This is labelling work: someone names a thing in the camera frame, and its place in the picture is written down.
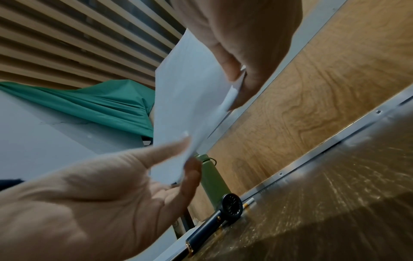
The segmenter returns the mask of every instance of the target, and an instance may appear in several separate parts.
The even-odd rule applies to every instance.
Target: white paper
[[[154,180],[180,181],[186,160],[224,119],[243,77],[244,73],[229,82],[214,55],[186,30],[155,71],[154,146],[177,141],[185,133],[191,136],[191,145],[152,168]]]

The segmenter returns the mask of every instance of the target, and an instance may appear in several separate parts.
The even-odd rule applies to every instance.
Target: metal strip
[[[280,63],[275,72],[265,82],[261,90],[252,97],[244,106],[234,110],[221,122],[215,131],[202,143],[197,150],[199,154],[207,153],[212,146],[224,135],[232,124],[244,113],[248,107],[265,91],[270,83],[284,70],[284,68],[294,59],[294,57],[306,46],[306,44],[317,34],[317,32],[328,22],[346,0],[321,0],[315,9],[304,19],[301,26],[295,33],[290,51]]]
[[[317,147],[315,147],[314,149],[312,149],[311,151],[309,151],[308,153],[306,153],[301,158],[297,159],[287,167],[283,168],[278,173],[272,175],[271,177],[263,181],[261,184],[255,186],[253,189],[246,192],[244,195],[241,196],[241,200],[247,200],[254,194],[260,192],[272,183],[290,174],[292,171],[299,168],[301,165],[310,161],[317,155],[331,148],[332,146],[339,143],[348,136],[352,135],[356,131],[382,119],[388,112],[395,109],[397,106],[399,106],[401,103],[405,102],[411,97],[413,97],[413,84],[404,89],[403,91],[399,92],[395,96],[391,97],[389,100],[385,101],[381,105],[377,106],[374,110],[367,113],[357,121],[345,127],[343,130],[341,130],[331,138],[327,139],[325,142],[321,143],[320,145],[318,145]]]

